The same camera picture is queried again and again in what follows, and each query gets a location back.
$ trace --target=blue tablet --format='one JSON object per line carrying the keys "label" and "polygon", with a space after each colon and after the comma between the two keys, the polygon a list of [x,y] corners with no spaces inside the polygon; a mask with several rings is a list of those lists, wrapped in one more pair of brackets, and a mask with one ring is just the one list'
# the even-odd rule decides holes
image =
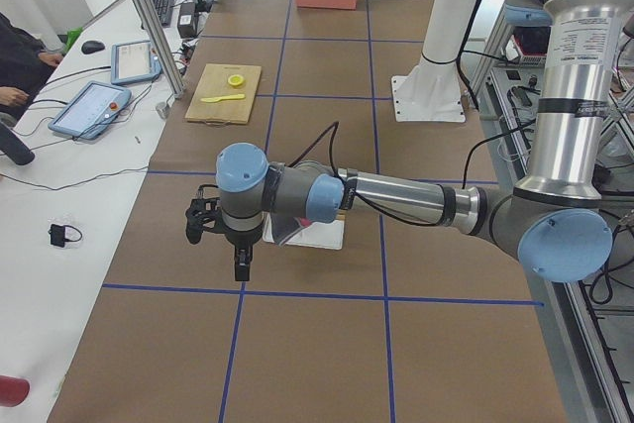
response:
{"label": "blue tablet", "polygon": [[112,46],[112,84],[150,81],[160,75],[159,57],[149,41],[129,42]]}
{"label": "blue tablet", "polygon": [[49,123],[49,129],[78,139],[94,139],[128,106],[127,88],[90,81]]}

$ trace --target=red cylinder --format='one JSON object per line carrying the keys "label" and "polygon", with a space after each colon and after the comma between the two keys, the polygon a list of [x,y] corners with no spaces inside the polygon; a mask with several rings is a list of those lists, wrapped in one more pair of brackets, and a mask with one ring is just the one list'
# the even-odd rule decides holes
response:
{"label": "red cylinder", "polygon": [[29,383],[23,378],[0,375],[0,406],[17,406],[29,394]]}

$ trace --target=cutting board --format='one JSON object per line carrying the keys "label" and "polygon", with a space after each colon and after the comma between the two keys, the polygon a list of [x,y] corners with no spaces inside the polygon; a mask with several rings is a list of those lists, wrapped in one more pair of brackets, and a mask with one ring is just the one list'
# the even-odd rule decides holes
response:
{"label": "cutting board", "polygon": [[[261,73],[261,66],[207,63],[189,103],[185,119],[197,123],[247,124],[254,106]],[[242,74],[245,77],[245,82],[234,88],[227,82],[232,74]],[[232,99],[217,103],[200,101],[201,98],[239,93],[244,93],[245,99]]]}

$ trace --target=yellow ring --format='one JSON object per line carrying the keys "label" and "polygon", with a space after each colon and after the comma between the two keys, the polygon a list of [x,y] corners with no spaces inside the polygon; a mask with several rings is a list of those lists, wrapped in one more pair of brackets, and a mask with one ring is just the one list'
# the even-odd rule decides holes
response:
{"label": "yellow ring", "polygon": [[242,86],[245,82],[245,77],[242,74],[232,74],[227,78],[227,82],[234,88],[237,88],[238,86]]}

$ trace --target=black mouse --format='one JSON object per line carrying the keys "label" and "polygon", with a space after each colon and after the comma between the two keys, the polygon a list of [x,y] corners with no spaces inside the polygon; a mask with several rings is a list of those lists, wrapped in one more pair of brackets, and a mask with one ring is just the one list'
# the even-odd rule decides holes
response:
{"label": "black mouse", "polygon": [[95,52],[101,52],[106,48],[101,42],[97,42],[96,40],[89,40],[84,42],[81,46],[81,52],[84,54],[91,54]]}

